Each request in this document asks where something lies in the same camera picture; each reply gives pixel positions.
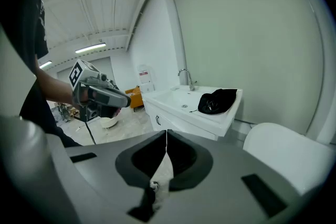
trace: black t-shirt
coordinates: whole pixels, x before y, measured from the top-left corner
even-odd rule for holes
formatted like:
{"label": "black t-shirt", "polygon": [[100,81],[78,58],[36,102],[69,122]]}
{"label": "black t-shirt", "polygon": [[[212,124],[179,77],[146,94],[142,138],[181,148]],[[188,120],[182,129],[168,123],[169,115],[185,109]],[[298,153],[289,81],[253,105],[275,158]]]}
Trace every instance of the black t-shirt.
{"label": "black t-shirt", "polygon": [[[35,55],[41,58],[48,54],[42,1],[3,0],[2,6],[1,22],[7,37],[23,62],[36,74]],[[31,88],[20,115],[38,124],[46,133],[58,135],[65,147],[78,145],[57,127],[37,81]]]}

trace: white sink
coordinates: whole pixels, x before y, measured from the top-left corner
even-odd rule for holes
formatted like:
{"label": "white sink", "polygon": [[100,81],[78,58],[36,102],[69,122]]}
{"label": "white sink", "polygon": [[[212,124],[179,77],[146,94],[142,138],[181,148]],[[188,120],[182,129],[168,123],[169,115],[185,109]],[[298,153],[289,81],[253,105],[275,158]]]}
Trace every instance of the white sink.
{"label": "white sink", "polygon": [[155,130],[167,127],[177,131],[197,133],[196,128],[199,128],[209,133],[208,138],[213,138],[214,135],[214,139],[217,140],[218,136],[226,134],[234,120],[243,94],[243,90],[237,90],[235,102],[225,113],[207,115],[195,111],[204,93],[212,93],[218,89],[221,88],[195,87],[195,91],[190,91],[189,86],[177,86],[165,91],[143,94],[142,99]]}

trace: sink faucet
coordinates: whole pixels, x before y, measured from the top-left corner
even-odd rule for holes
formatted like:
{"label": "sink faucet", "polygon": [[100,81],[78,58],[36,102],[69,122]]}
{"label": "sink faucet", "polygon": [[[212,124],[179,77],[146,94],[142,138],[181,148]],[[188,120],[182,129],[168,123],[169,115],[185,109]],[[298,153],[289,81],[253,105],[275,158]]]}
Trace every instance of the sink faucet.
{"label": "sink faucet", "polygon": [[188,73],[188,75],[189,75],[189,79],[190,79],[190,83],[189,83],[189,89],[191,90],[191,91],[194,91],[195,90],[195,86],[194,86],[194,84],[197,82],[197,81],[195,81],[195,82],[193,82],[192,81],[192,79],[191,79],[191,75],[190,75],[190,72],[189,72],[189,70],[188,69],[181,69],[179,72],[178,72],[178,76],[180,76],[180,74],[181,74],[181,72],[182,71],[186,71],[187,73]]}

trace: person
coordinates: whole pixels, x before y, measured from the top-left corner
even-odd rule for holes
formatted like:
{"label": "person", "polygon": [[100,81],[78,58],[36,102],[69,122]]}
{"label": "person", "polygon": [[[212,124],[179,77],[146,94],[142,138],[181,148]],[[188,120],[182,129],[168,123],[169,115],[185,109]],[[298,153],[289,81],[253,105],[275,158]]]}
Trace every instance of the person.
{"label": "person", "polygon": [[[41,0],[1,2],[1,23],[5,33],[18,55],[37,78],[20,115],[39,125],[45,133],[59,136],[64,147],[80,146],[57,127],[46,101],[73,104],[70,85],[52,78],[39,68],[37,60],[48,54],[44,17]],[[83,94],[81,101],[85,102],[87,99],[87,94]]]}

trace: black cable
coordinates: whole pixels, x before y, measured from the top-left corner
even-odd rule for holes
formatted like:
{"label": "black cable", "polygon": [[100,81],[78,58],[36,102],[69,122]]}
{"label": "black cable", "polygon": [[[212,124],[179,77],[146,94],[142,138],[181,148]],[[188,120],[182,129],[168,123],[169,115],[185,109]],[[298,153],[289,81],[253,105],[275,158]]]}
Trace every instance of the black cable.
{"label": "black cable", "polygon": [[91,131],[90,131],[90,129],[89,129],[88,124],[85,123],[85,125],[86,125],[86,128],[88,129],[88,131],[89,131],[89,133],[90,133],[90,136],[91,136],[91,139],[92,139],[93,143],[96,145],[96,142],[95,142],[95,140],[94,140],[94,138],[93,138],[93,136],[92,136],[92,134],[91,134]]}

